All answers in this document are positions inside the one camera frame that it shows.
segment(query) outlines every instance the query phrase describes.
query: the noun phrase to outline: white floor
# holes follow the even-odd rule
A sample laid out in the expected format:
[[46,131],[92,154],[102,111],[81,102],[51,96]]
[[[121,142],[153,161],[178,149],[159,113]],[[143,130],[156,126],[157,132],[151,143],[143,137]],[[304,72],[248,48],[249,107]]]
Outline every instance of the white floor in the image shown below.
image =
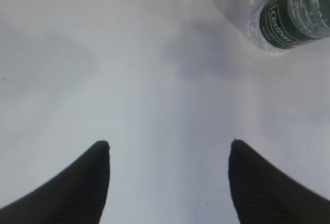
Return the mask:
[[254,51],[265,1],[0,0],[0,206],[101,139],[101,224],[238,223],[234,138],[330,198],[330,40]]

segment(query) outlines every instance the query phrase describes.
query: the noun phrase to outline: plastic bottle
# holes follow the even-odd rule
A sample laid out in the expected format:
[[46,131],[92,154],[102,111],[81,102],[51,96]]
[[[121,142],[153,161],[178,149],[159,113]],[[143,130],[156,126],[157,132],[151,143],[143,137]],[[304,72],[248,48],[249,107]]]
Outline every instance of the plastic bottle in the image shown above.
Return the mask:
[[277,54],[330,36],[330,0],[270,0],[253,16],[251,40]]

